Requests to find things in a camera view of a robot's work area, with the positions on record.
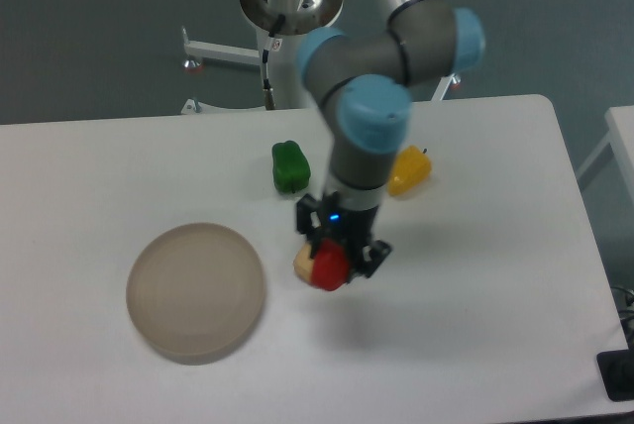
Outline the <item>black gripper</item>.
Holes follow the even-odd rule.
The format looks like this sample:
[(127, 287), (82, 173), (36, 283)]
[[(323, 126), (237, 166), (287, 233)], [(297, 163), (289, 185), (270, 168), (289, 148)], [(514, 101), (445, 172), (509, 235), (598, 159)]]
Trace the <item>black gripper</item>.
[(350, 209), (338, 191), (324, 193), (318, 200), (304, 194), (295, 204), (295, 227), (305, 237), (309, 258), (318, 254), (324, 239), (340, 245), (350, 260), (347, 282), (371, 278), (392, 252), (392, 245), (375, 240), (372, 227), (378, 206)]

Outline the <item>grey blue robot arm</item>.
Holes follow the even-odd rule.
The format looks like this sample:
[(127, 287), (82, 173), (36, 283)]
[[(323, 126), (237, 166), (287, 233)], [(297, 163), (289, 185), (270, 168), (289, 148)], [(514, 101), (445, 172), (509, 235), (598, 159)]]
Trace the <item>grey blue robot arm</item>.
[(477, 15), (445, 0), (377, 0), (385, 29), (354, 39), (334, 26), (343, 0), (240, 0), (257, 33), (267, 110), (312, 105), (333, 147), (320, 198), (296, 205), (305, 244), (294, 260), (306, 283), (332, 291), (372, 276), (391, 253), (372, 226), (405, 139), (409, 88), (479, 63)]

